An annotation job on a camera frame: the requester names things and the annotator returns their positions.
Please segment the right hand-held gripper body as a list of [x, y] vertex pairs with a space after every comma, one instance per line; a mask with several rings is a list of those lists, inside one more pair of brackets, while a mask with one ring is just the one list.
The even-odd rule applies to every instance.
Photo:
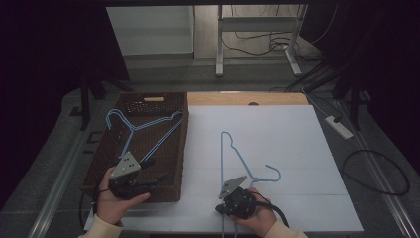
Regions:
[[222, 185], [219, 198], [223, 200], [229, 208], [227, 216], [236, 216], [241, 219], [248, 219], [256, 209], [256, 199], [246, 189], [241, 188], [241, 183], [246, 180], [246, 176], [232, 178]]

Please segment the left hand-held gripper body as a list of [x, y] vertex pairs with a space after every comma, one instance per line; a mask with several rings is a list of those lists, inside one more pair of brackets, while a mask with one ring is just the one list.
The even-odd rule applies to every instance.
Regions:
[[132, 199], [156, 188], [156, 179], [139, 181], [142, 167], [135, 157], [127, 152], [116, 165], [109, 177], [108, 187], [113, 195], [120, 199]]

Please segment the brown wicker basket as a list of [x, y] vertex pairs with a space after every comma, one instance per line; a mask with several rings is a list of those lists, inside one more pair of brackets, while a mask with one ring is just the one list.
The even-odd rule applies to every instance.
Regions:
[[188, 116], [184, 92], [120, 94], [105, 116], [106, 129], [80, 189], [92, 195], [103, 173], [130, 153], [148, 165], [137, 182], [155, 183], [151, 202], [180, 200]]

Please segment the person's right hand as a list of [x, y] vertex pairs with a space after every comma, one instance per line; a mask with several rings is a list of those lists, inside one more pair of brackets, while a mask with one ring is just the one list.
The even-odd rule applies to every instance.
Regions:
[[233, 215], [230, 218], [236, 224], [249, 228], [259, 237], [265, 237], [277, 221], [274, 212], [263, 206], [257, 206], [253, 215], [248, 219], [241, 219]]

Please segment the person's left hand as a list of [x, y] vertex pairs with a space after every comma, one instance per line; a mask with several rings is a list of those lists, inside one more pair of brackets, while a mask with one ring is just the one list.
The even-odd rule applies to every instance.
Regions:
[[114, 168], [109, 168], [99, 185], [99, 195], [97, 198], [97, 216], [103, 221], [116, 225], [132, 207], [148, 200], [149, 193], [140, 194], [129, 200], [119, 199], [109, 190], [109, 177]]

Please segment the black tripod stand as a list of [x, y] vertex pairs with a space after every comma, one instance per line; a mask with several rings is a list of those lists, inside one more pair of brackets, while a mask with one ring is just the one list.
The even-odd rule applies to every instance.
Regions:
[[363, 104], [368, 103], [368, 99], [362, 100], [361, 93], [363, 92], [363, 80], [361, 74], [357, 69], [344, 66], [339, 73], [339, 79], [333, 89], [334, 99], [343, 99], [347, 93], [350, 93], [349, 119], [357, 131], [360, 131], [359, 123], [359, 108]]
[[92, 94], [95, 99], [104, 99], [107, 95], [103, 82], [125, 91], [133, 92], [134, 89], [125, 85], [115, 77], [106, 74], [103, 71], [85, 72], [80, 79], [80, 106], [73, 107], [69, 116], [81, 117], [81, 131], [84, 131], [90, 122], [90, 100], [89, 95]]

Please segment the white foam board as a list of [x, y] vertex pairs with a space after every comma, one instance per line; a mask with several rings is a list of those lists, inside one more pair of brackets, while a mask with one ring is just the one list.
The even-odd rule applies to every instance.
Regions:
[[[362, 231], [315, 111], [310, 105], [192, 106], [189, 109], [180, 200], [149, 202], [124, 218], [132, 231], [179, 234], [233, 233], [219, 203], [220, 134], [230, 133], [258, 182], [255, 188], [278, 205], [292, 228], [312, 233]], [[225, 178], [245, 174], [225, 138]]]

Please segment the white power strip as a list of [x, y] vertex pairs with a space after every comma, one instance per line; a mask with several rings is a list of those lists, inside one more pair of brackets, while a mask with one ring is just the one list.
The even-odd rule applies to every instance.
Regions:
[[337, 118], [329, 116], [325, 119], [328, 125], [330, 125], [343, 139], [348, 140], [353, 137], [353, 133], [348, 130]]

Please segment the dark curtain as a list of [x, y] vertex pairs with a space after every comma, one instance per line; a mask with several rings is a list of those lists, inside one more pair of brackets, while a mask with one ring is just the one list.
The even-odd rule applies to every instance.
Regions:
[[103, 0], [0, 0], [0, 209], [82, 80], [127, 80]]
[[375, 122], [420, 170], [420, 0], [320, 0], [301, 36], [342, 71], [333, 95], [366, 92]]

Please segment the white cabinet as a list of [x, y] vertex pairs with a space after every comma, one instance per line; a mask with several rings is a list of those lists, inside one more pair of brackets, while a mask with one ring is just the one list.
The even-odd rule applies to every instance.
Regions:
[[106, 10], [124, 56], [193, 52], [191, 6], [107, 7]]

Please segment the aluminium frame rail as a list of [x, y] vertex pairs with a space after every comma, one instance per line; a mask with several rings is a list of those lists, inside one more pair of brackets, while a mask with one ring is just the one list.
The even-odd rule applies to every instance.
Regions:
[[379, 162], [375, 160], [373, 150], [368, 146], [367, 141], [363, 137], [357, 127], [351, 122], [350, 111], [346, 106], [346, 102], [342, 103], [335, 100], [334, 103], [343, 113], [343, 121], [346, 121], [354, 134], [354, 139], [359, 150], [362, 151], [366, 158], [367, 169], [378, 189], [387, 191], [382, 198], [385, 201], [393, 219], [395, 220], [399, 230], [405, 238], [420, 238], [420, 228], [417, 228], [408, 214], [407, 209], [401, 201], [401, 195], [396, 195], [396, 191], [391, 187], [390, 181], [385, 177], [384, 170], [380, 167]]
[[80, 185], [104, 129], [106, 100], [91, 103], [91, 119], [81, 131], [81, 118], [70, 117], [74, 103], [66, 101], [40, 159], [31, 172], [41, 209], [26, 238], [77, 238], [84, 230], [89, 198]]

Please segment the white desk frame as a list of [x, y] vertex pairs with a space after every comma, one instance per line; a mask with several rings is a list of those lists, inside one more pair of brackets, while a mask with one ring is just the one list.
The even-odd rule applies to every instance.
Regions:
[[295, 45], [304, 21], [308, 5], [303, 4], [298, 8], [296, 16], [268, 16], [268, 17], [224, 17], [223, 6], [217, 6], [217, 54], [215, 74], [221, 77], [223, 72], [223, 41], [224, 32], [283, 32], [290, 33], [290, 42], [285, 49], [289, 65], [295, 76], [300, 76], [302, 71], [296, 61]]

